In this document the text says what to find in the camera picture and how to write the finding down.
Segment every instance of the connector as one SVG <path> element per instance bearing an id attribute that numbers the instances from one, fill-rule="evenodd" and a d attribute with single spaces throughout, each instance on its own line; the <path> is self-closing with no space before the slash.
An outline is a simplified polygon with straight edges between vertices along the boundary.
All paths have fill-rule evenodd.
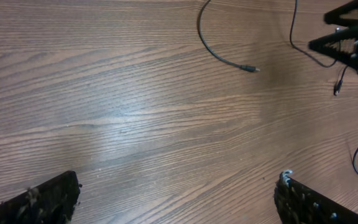
<path id="1" fill-rule="evenodd" d="M 334 86 L 334 96 L 338 96 L 339 91 L 341 91 L 343 80 L 340 80 L 335 86 Z"/>
<path id="2" fill-rule="evenodd" d="M 259 72 L 259 68 L 254 67 L 254 66 L 249 66 L 249 65 L 241 65 L 240 66 L 241 70 L 247 71 L 247 72 Z"/>

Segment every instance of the wooden surface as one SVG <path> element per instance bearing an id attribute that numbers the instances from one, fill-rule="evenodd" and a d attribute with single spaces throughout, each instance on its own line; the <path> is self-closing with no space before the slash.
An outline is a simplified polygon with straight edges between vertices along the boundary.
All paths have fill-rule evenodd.
<path id="1" fill-rule="evenodd" d="M 300 0 L 294 40 L 346 0 Z M 358 77 L 288 44 L 294 1 L 0 0 L 0 202 L 66 170 L 72 223 L 280 223 L 279 173 L 358 213 Z M 326 63 L 330 58 L 317 55 Z"/>

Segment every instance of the black object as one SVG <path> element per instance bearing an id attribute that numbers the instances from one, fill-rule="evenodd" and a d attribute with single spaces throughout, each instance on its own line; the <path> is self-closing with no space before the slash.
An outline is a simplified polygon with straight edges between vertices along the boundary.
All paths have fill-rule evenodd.
<path id="1" fill-rule="evenodd" d="M 64 172 L 0 204 L 0 223 L 69 223 L 80 194 L 80 187 L 74 171 Z"/>
<path id="2" fill-rule="evenodd" d="M 341 18 L 342 15 L 356 9 L 358 9 L 358 0 L 351 1 L 326 13 L 324 21 L 327 24 L 345 26 L 348 29 L 312 40 L 309 42 L 309 48 L 358 70 L 358 19 Z M 352 52 L 345 52 L 337 48 L 337 43 L 341 43 L 343 40 L 353 40 L 354 48 Z"/>
<path id="3" fill-rule="evenodd" d="M 340 81 L 334 86 L 334 96 L 338 96 L 339 92 L 341 91 L 342 84 L 343 79 L 340 79 Z"/>
<path id="4" fill-rule="evenodd" d="M 292 171 L 280 174 L 274 202 L 285 224 L 358 223 L 358 214 L 290 178 Z"/>

